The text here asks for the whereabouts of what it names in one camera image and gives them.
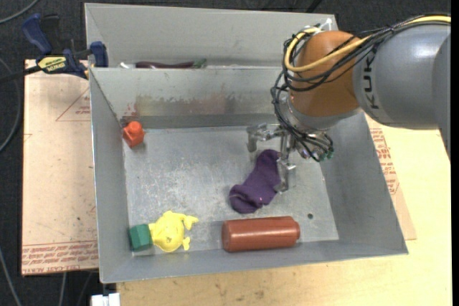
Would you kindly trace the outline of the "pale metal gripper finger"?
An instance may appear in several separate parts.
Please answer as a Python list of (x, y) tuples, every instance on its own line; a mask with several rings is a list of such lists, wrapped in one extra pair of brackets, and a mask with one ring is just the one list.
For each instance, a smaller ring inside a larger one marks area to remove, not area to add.
[(265, 142), (275, 137), (277, 125), (261, 123), (251, 125), (246, 128), (247, 132), (247, 149), (250, 153), (257, 150), (257, 142)]
[(293, 187), (296, 165), (283, 158), (279, 158), (277, 160), (277, 169), (280, 182), (274, 186), (274, 190), (277, 193), (283, 193)]

